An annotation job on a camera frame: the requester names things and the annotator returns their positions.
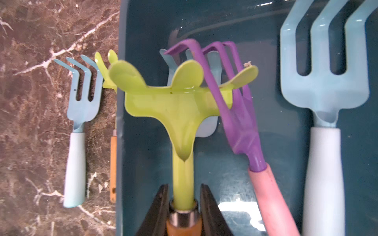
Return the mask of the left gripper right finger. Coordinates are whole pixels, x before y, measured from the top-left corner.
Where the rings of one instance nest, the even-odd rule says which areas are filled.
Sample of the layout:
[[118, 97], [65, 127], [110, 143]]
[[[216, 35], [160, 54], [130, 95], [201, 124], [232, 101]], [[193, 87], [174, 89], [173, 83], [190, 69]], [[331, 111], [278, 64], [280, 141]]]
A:
[[200, 210], [202, 216], [202, 236], [233, 236], [217, 202], [206, 184], [200, 187]]

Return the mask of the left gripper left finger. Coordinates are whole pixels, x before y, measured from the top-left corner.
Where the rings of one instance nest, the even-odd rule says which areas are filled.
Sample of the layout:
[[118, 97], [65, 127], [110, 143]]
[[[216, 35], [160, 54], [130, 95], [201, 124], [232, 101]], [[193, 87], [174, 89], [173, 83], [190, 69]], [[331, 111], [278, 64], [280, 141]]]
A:
[[166, 222], [168, 218], [168, 184], [162, 184], [147, 212], [136, 236], [167, 236]]

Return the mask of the green rake orange handle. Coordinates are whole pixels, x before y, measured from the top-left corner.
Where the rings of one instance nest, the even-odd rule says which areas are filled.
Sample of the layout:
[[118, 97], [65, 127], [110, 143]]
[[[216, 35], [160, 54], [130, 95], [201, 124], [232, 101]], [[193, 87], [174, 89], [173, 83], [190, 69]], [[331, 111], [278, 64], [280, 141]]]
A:
[[126, 111], [134, 117], [159, 120], [172, 142], [173, 198], [168, 208], [168, 233], [200, 235], [202, 219], [194, 196], [194, 142], [200, 124], [220, 114], [210, 90], [202, 86], [202, 66], [195, 60], [183, 62], [166, 87], [147, 85], [139, 71], [124, 60], [111, 64], [109, 77], [125, 92]]

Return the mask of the light blue fork white handle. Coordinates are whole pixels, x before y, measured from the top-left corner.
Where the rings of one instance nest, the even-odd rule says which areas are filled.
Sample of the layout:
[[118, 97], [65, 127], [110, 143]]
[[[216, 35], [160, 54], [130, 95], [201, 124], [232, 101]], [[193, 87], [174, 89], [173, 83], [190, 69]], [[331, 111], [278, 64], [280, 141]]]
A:
[[77, 207], [83, 204], [86, 198], [86, 145], [84, 123], [93, 120], [98, 114], [102, 94], [103, 76], [97, 64], [85, 55], [81, 55], [81, 58], [97, 70], [94, 97], [91, 101], [89, 100], [92, 77], [90, 69], [72, 58], [66, 58], [67, 61], [84, 71], [83, 91], [81, 99], [78, 101], [76, 100], [76, 95], [79, 85], [79, 71], [60, 60], [54, 60], [57, 64], [73, 73], [67, 117], [69, 120], [73, 121], [74, 124], [73, 131], [70, 135], [65, 177], [63, 201], [65, 208]]

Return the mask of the green rake wooden handle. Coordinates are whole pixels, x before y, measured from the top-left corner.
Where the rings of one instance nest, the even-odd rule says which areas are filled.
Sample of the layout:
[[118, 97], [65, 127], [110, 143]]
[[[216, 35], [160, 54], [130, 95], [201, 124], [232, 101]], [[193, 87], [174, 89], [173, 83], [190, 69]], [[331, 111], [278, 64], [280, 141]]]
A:
[[[109, 77], [108, 69], [105, 66], [102, 57], [99, 52], [96, 52], [94, 55], [95, 62], [98, 66], [99, 71], [101, 72], [104, 82], [102, 87], [107, 89], [113, 89], [115, 94], [117, 94], [117, 86]], [[110, 149], [110, 201], [116, 203], [116, 162], [117, 162], [117, 120], [115, 120], [115, 128], [113, 129], [113, 135], [111, 137], [111, 149]]]

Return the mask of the purple rake pink handle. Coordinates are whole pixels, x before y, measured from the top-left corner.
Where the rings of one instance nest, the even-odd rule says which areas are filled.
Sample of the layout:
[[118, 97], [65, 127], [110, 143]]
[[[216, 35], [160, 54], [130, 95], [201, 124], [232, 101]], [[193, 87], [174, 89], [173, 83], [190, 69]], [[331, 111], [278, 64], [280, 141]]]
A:
[[298, 236], [300, 233], [295, 221], [279, 190], [272, 170], [263, 157], [249, 86], [244, 85], [242, 89], [233, 89], [233, 105], [228, 108], [205, 55], [213, 50], [218, 51], [229, 79], [245, 75], [248, 80], [254, 80], [258, 75], [258, 68], [253, 65], [243, 67], [237, 47], [232, 41], [216, 41], [201, 48], [195, 39], [185, 39], [163, 53], [176, 55], [187, 49], [191, 50], [193, 58], [201, 64], [204, 70], [205, 81], [218, 106], [230, 147], [235, 154], [248, 156], [248, 173], [267, 234], [270, 236]]

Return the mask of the pale blue fork white handle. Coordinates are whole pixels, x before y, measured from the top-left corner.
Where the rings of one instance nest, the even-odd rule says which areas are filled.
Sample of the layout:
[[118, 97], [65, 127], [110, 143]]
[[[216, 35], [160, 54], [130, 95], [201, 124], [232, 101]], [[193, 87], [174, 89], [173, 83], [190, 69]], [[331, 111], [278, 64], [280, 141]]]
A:
[[345, 191], [341, 157], [341, 109], [363, 105], [369, 98], [365, 23], [377, 1], [364, 1], [347, 19], [346, 71], [330, 70], [329, 26], [345, 1], [329, 1], [311, 27], [312, 71], [297, 72], [296, 29], [311, 1], [296, 1], [280, 30], [280, 81], [283, 97], [314, 114], [304, 189], [304, 236], [345, 234]]

